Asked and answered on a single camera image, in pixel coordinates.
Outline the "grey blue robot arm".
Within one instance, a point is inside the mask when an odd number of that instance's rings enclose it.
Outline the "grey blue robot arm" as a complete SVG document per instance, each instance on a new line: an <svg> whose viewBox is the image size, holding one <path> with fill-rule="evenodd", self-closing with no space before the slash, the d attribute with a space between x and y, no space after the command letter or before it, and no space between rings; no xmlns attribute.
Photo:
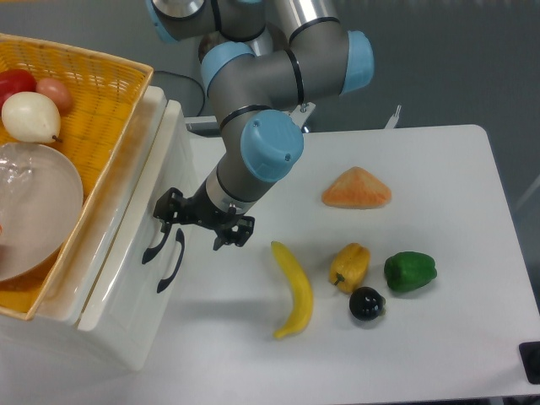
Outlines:
<svg viewBox="0 0 540 405"><path fill-rule="evenodd" d="M250 208L300 158L304 138L290 112L305 102L366 86L375 70L368 38L345 30L329 1L278 1L282 50L258 54L267 33L262 1L150 1L160 38L180 41L218 33L223 42L202 58L204 92L224 141L224 156L192 197L177 189L156 203L163 235L195 224L216 234L215 246L244 245Z"/></svg>

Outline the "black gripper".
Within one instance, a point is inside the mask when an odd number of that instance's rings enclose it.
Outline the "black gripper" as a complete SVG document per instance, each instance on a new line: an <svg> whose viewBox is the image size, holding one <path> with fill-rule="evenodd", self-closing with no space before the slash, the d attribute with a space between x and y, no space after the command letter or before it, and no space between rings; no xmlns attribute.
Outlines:
<svg viewBox="0 0 540 405"><path fill-rule="evenodd" d="M224 211L214 205L205 187L185 198L175 187L167 190L156 202L153 216L161 223L161 232L168 234L173 224L195 224L214 230L213 250L222 246L242 247L252 236L255 218L244 216L235 208Z"/></svg>

